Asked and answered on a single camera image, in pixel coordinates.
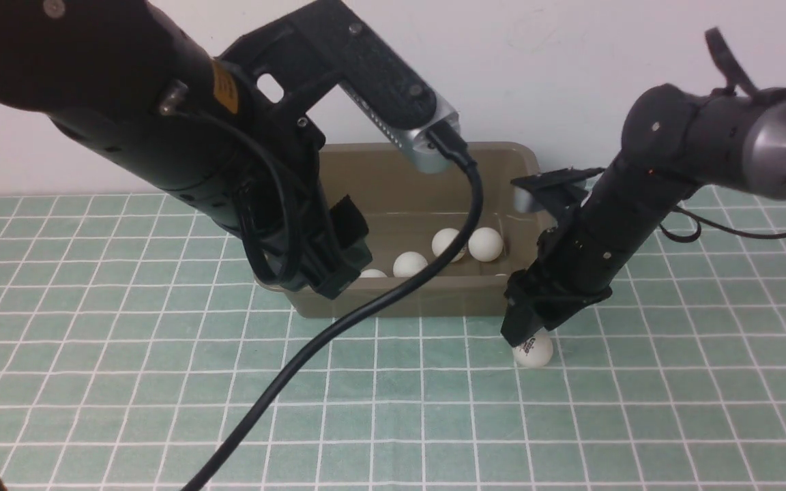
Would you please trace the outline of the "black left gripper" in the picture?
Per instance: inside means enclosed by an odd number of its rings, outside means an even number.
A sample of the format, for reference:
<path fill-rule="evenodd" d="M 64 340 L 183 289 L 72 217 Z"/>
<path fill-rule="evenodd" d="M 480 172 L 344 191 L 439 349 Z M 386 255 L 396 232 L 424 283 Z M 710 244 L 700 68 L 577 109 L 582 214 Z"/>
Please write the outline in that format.
<path fill-rule="evenodd" d="M 65 62 L 52 119 L 66 136 L 241 239 L 256 276 L 335 299 L 373 261 L 350 196 L 329 205 L 314 130 L 217 61 Z"/>

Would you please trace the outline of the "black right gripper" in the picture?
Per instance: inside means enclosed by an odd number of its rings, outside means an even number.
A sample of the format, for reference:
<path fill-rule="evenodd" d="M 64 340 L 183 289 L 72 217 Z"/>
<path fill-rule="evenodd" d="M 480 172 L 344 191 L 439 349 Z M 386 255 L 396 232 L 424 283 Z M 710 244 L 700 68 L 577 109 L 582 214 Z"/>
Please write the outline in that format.
<path fill-rule="evenodd" d="M 574 209 L 537 241 L 536 260 L 506 283 L 500 335 L 512 348 L 553 331 L 612 295 L 611 281 L 639 249 L 639 233 L 615 214 Z"/>

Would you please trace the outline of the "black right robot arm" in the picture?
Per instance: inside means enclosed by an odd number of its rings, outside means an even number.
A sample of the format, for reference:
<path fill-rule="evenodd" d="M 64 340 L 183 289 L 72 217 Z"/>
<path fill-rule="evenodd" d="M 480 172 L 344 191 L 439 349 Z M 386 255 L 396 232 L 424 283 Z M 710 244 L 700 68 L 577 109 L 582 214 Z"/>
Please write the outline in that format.
<path fill-rule="evenodd" d="M 786 88 L 756 87 L 717 28 L 705 42 L 723 87 L 652 87 L 631 106 L 608 167 L 512 180 L 518 211 L 555 221 L 534 263 L 508 280 L 500 333 L 512 347 L 608 299 L 624 265 L 702 187 L 786 200 Z"/>

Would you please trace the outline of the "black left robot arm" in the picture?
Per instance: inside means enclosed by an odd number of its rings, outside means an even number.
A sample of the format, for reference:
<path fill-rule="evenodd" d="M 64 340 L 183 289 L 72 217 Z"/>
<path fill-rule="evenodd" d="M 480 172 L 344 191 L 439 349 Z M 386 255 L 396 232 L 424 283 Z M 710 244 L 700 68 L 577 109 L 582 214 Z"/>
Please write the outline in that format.
<path fill-rule="evenodd" d="M 321 131 L 150 2 L 0 1 L 0 104 L 205 214 L 265 284 L 333 299 L 371 264 L 359 209 L 325 198 Z"/>

